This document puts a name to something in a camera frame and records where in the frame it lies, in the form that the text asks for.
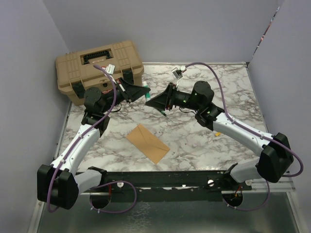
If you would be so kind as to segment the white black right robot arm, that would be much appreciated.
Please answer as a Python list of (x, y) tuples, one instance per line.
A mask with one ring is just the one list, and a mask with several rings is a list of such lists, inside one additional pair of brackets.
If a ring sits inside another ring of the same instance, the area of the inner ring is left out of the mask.
[(168, 84), (161, 94), (151, 98), (146, 105), (157, 110), (171, 110), (173, 107), (196, 111), (195, 119), (205, 128), (229, 136), (249, 148), (258, 158), (256, 160), (232, 165), (223, 178), (224, 186), (234, 190), (246, 180), (263, 178), (277, 183), (294, 158), (288, 152), (288, 138), (278, 133), (272, 135), (234, 119), (212, 100), (214, 91), (208, 82), (197, 81), (191, 93), (177, 90), (175, 84)]

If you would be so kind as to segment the brown paper envelope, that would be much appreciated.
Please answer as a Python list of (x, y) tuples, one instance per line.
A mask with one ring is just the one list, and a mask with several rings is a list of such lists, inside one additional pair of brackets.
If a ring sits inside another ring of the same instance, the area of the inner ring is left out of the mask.
[(170, 151), (168, 146), (142, 124), (137, 125), (126, 138), (154, 164), (157, 164)]

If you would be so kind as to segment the white green glue stick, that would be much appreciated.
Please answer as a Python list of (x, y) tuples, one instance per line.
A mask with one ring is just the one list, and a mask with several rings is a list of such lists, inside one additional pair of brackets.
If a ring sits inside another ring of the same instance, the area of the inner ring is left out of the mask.
[[(146, 81), (143, 81), (142, 84), (143, 84), (144, 87), (149, 88), (149, 86), (148, 86)], [(150, 92), (148, 92), (148, 93), (145, 94), (145, 100), (149, 101), (150, 99), (151, 99), (151, 95), (150, 95)]]

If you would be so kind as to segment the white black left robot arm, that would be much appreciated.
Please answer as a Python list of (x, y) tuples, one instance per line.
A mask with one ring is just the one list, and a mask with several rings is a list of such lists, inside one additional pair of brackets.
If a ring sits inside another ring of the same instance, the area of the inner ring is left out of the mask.
[(150, 92), (150, 88), (130, 84), (124, 79), (112, 84), (115, 88), (106, 94), (97, 87), (85, 91), (85, 113), (76, 136), (50, 165), (41, 165), (37, 171), (39, 201), (68, 210), (79, 194), (91, 188), (98, 192), (106, 189), (105, 170), (91, 167), (78, 174), (78, 167), (107, 129), (114, 106), (122, 101), (134, 102)]

